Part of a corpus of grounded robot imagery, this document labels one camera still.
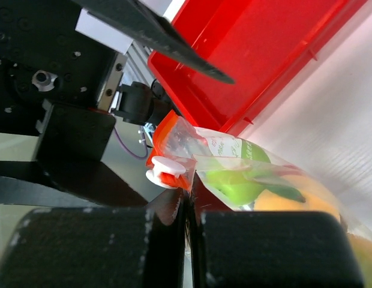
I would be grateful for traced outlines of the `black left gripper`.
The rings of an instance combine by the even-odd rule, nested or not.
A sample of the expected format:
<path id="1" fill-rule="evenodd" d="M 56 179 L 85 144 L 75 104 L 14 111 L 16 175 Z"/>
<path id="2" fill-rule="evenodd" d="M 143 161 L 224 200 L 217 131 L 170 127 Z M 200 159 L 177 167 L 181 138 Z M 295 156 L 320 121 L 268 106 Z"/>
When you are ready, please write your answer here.
<path id="1" fill-rule="evenodd" d="M 74 1 L 0 1 L 0 133 L 38 158 L 100 161 L 115 118 L 98 109 L 116 52 L 76 31 Z"/>

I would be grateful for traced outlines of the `green apple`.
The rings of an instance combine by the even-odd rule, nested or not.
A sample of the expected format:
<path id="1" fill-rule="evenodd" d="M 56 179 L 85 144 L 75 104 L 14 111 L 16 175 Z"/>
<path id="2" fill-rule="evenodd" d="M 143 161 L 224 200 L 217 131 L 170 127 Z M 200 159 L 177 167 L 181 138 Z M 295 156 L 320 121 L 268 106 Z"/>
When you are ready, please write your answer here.
<path id="1" fill-rule="evenodd" d="M 271 162 L 261 147 L 243 139 L 212 137 L 208 140 L 208 146 L 220 165 L 230 164 L 229 161 L 223 161 L 223 157 Z M 220 168 L 205 172 L 205 179 L 208 185 L 225 195 L 233 205 L 246 206 L 254 202 L 264 190 L 262 184 L 253 181 L 258 174 L 259 172 L 253 169 Z"/>

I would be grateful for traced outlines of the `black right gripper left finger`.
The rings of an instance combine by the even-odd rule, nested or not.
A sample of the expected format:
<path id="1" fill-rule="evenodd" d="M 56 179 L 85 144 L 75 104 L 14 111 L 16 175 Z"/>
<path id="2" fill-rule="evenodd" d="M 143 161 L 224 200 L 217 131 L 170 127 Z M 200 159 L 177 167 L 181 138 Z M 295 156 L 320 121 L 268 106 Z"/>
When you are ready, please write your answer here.
<path id="1" fill-rule="evenodd" d="M 0 287 L 181 287 L 185 194 L 144 207 L 37 208 L 0 259 Z"/>

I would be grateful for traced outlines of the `orange fruit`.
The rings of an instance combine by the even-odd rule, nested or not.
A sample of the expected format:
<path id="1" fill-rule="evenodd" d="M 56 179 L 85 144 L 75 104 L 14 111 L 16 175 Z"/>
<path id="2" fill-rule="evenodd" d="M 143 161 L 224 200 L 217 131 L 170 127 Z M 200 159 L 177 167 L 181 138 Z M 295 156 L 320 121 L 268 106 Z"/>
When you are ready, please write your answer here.
<path id="1" fill-rule="evenodd" d="M 372 287 L 372 231 L 321 183 L 302 175 L 284 175 L 265 185 L 255 211 L 321 211 L 334 216 L 346 232 L 361 267 L 365 286 Z"/>

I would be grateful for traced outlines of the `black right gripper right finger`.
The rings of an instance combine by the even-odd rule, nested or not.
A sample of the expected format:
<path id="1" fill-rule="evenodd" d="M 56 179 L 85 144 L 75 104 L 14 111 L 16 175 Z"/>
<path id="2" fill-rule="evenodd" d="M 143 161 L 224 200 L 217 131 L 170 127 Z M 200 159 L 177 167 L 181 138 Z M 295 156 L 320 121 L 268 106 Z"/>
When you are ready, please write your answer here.
<path id="1" fill-rule="evenodd" d="M 190 196 L 195 287 L 364 287 L 341 224 L 325 212 L 229 209 L 195 178 Z"/>

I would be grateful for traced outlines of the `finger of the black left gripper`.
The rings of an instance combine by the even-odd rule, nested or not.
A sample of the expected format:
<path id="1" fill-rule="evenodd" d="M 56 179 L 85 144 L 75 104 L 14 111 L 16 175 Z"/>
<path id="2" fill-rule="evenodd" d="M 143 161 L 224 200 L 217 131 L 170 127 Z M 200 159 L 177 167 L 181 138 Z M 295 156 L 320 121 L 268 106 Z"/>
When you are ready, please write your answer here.
<path id="1" fill-rule="evenodd" d="M 0 161 L 0 204 L 141 207 L 147 200 L 96 161 Z"/>
<path id="2" fill-rule="evenodd" d="M 156 52 L 223 83 L 234 80 L 201 58 L 164 17 L 140 1 L 78 0 L 81 8 Z"/>

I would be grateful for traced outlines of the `clear zip top bag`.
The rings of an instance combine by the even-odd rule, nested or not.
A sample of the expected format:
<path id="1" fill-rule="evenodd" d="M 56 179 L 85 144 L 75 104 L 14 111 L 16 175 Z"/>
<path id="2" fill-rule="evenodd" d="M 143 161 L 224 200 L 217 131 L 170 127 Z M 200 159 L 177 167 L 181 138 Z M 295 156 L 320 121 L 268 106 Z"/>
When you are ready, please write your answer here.
<path id="1" fill-rule="evenodd" d="M 164 188 L 191 191 L 196 200 L 216 197 L 234 211 L 320 211 L 344 227 L 364 281 L 372 287 L 372 232 L 353 218 L 320 182 L 259 145 L 195 127 L 169 112 L 152 137 L 146 177 Z"/>

